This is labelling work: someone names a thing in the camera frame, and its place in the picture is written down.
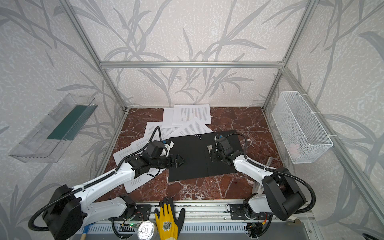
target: paper sheet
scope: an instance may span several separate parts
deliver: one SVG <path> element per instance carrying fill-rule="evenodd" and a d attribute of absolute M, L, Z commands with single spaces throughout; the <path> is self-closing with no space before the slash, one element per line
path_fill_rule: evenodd
<path fill-rule="evenodd" d="M 181 125 L 173 125 L 173 111 L 174 108 L 164 108 L 163 112 L 163 128 L 181 127 Z"/>
<path fill-rule="evenodd" d="M 144 138 L 148 139 L 151 137 L 153 130 L 159 126 L 161 131 L 161 138 L 164 140 L 166 139 L 166 136 L 171 134 L 172 132 L 176 131 L 179 127 L 170 127 L 170 128 L 163 128 L 162 127 L 163 122 L 147 122 L 147 126 L 145 128 Z M 154 137 L 152 140 L 159 140 L 159 132 L 156 131 Z"/>
<path fill-rule="evenodd" d="M 134 142 L 131 143 L 131 145 L 129 147 L 126 147 L 116 153 L 113 154 L 113 158 L 116 162 L 116 165 L 119 164 L 119 162 L 126 156 L 128 156 L 129 154 L 131 153 L 134 153 L 135 151 L 139 150 L 140 148 L 144 147 L 147 142 L 148 142 L 149 138 L 147 139 L 144 139 L 144 138 L 140 138 Z M 158 169 L 155 169 L 155 168 L 151 168 L 148 173 L 149 174 L 152 174 L 152 175 L 156 175 L 157 172 L 159 170 Z M 127 191 L 127 193 L 131 193 L 133 190 L 135 190 L 136 188 L 140 187 L 141 185 L 147 183 L 149 180 L 151 180 L 152 176 L 149 176 L 147 174 L 142 174 L 141 176 L 131 180 L 131 181 L 128 181 L 128 182 L 125 182 L 124 183 L 124 187 L 125 187 L 125 190 Z"/>
<path fill-rule="evenodd" d="M 183 126 L 179 127 L 176 131 L 172 132 L 170 135 L 166 137 L 179 137 L 179 136 L 187 136 L 194 134 L 203 134 L 213 132 L 209 127 L 204 125 L 198 118 L 193 118 L 189 122 L 185 123 Z"/>
<path fill-rule="evenodd" d="M 203 124 L 211 124 L 209 104 L 176 105 L 173 111 L 172 124 L 184 124 L 195 117 Z"/>

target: marble surface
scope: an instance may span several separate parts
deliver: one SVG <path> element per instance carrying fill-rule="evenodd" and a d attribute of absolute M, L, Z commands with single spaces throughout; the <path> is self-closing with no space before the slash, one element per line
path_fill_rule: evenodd
<path fill-rule="evenodd" d="M 213 131 L 236 129 L 250 139 L 247 155 L 266 164 L 273 157 L 272 167 L 282 167 L 275 143 L 260 107 L 211 108 Z M 162 121 L 163 109 L 130 109 L 113 152 L 117 152 L 134 140 L 142 138 L 147 122 Z M 113 156 L 105 171 L 116 167 Z M 158 201 L 166 197 L 174 200 L 244 199 L 252 193 L 254 180 L 243 173 L 217 175 L 197 179 L 168 182 L 168 170 L 128 195 L 134 201 Z M 123 185 L 100 197 L 98 201 L 126 194 Z"/>

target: leaf pattern wallpaper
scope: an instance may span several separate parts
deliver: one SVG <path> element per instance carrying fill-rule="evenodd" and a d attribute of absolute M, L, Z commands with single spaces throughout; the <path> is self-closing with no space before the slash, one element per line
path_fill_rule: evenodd
<path fill-rule="evenodd" d="M 384 1 L 320 2 L 288 68 L 337 136 L 384 196 Z M 277 144 L 286 154 L 270 115 L 283 79 L 267 107 Z M 291 171 L 317 192 L 313 209 L 325 239 L 361 239 L 363 232 L 384 238 L 384 230 L 331 150 L 312 164 Z"/>
<path fill-rule="evenodd" d="M 53 239 L 30 231 L 30 216 L 58 186 L 104 170 L 123 111 L 58 1 L 0 1 L 0 49 L 0 238 Z M 95 97 L 98 107 L 61 159 L 22 163 L 8 156 L 68 93 Z"/>
<path fill-rule="evenodd" d="M 307 1 L 71 3 L 102 61 L 281 61 Z M 127 106 L 145 107 L 261 106 L 276 72 L 108 69 Z"/>

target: black folder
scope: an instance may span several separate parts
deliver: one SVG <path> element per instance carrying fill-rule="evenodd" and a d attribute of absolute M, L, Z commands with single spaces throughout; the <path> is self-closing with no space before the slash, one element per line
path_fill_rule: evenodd
<path fill-rule="evenodd" d="M 212 162 L 207 148 L 207 146 L 211 145 L 215 150 L 215 136 L 217 134 L 225 137 L 231 133 L 236 133 L 236 130 L 169 138 L 174 143 L 169 153 L 179 154 L 185 159 L 185 163 L 178 168 L 169 169 L 168 180 L 173 182 L 237 172 L 234 166 L 228 166 L 221 161 Z M 234 151 L 242 151 L 237 135 L 229 136 L 228 141 Z"/>

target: work glove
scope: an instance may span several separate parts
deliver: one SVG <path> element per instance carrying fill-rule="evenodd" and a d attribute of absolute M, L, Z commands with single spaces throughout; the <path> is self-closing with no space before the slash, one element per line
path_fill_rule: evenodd
<path fill-rule="evenodd" d="M 161 240 L 176 240 L 184 224 L 185 209 L 182 208 L 179 218 L 175 217 L 175 207 L 172 198 L 160 201 L 160 213 L 155 209 L 157 230 Z"/>

